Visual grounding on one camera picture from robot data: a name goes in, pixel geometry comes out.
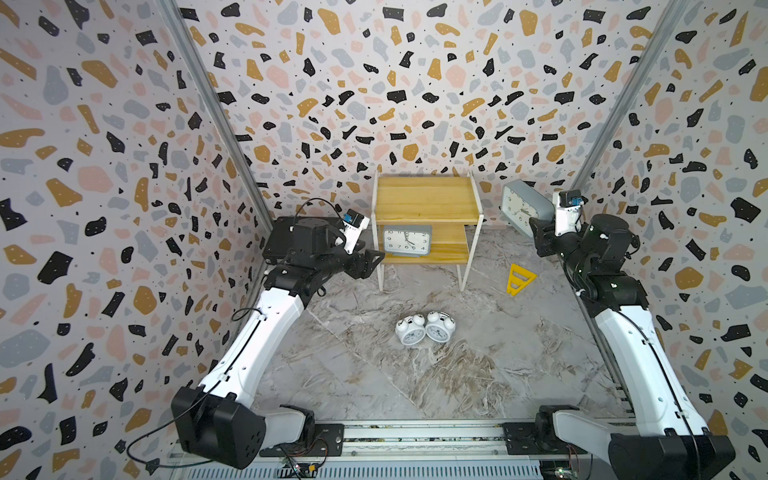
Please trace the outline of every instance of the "shelf board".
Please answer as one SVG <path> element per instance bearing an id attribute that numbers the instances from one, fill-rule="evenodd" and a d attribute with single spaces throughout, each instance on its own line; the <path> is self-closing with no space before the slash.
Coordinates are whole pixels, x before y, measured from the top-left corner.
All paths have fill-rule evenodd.
<path id="1" fill-rule="evenodd" d="M 380 177 L 380 225 L 476 225 L 479 212 L 469 177 Z"/>
<path id="2" fill-rule="evenodd" d="M 384 250 L 383 234 L 386 227 L 379 229 L 379 245 Z M 399 257 L 387 253 L 383 263 L 411 263 L 414 265 L 463 264 L 469 261 L 469 248 L 464 225 L 459 223 L 438 223 L 432 225 L 432 243 L 429 255 L 423 257 Z"/>

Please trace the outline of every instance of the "yellow object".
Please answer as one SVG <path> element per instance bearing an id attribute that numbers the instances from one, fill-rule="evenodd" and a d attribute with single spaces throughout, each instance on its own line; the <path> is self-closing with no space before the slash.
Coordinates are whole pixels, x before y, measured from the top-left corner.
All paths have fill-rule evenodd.
<path id="1" fill-rule="evenodd" d="M 520 293 L 525 287 L 531 284 L 532 281 L 536 280 L 536 275 L 533 272 L 527 271 L 522 266 L 512 264 L 512 267 L 509 269 L 509 281 L 507 282 L 507 293 L 509 293 L 512 296 L 517 295 Z"/>

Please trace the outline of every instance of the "alarm clock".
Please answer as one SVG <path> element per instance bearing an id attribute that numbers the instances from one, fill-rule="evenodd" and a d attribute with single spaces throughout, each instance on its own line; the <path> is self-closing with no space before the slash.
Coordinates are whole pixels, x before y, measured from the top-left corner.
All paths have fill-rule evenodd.
<path id="1" fill-rule="evenodd" d="M 533 238 L 530 218 L 552 220 L 554 205 L 519 178 L 502 188 L 502 215 L 520 233 Z"/>
<path id="2" fill-rule="evenodd" d="M 387 225 L 382 229 L 382 248 L 402 257 L 429 255 L 432 225 Z"/>

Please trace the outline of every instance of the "terrazzo wallpaper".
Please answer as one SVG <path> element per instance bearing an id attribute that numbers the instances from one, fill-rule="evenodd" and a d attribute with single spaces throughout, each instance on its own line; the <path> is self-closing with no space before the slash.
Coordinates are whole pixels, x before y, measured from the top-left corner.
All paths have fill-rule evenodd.
<path id="1" fill-rule="evenodd" d="M 178 4 L 272 215 L 473 169 L 505 223 L 503 184 L 568 187 L 667 1 Z"/>
<path id="2" fill-rule="evenodd" d="M 0 478 L 167 478 L 263 227 L 154 4 L 0 14 Z"/>
<path id="3" fill-rule="evenodd" d="M 583 191 L 641 235 L 625 270 L 734 480 L 768 472 L 766 28 L 768 3 L 691 2 Z"/>

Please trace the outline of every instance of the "marble floor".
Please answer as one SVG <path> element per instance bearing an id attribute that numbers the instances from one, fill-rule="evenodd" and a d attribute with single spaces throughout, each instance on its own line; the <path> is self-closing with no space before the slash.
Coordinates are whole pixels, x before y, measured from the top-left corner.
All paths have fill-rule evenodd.
<path id="1" fill-rule="evenodd" d="M 538 274 L 514 297 L 511 263 Z M 383 293 L 375 274 L 339 274 L 326 289 L 281 342 L 254 407 L 290 403 L 318 419 L 522 419 L 569 403 L 626 416 L 559 265 L 513 230 L 482 231 L 464 292 L 455 266 L 388 265 Z M 404 347 L 396 321 L 430 310 L 456 319 L 454 336 Z"/>

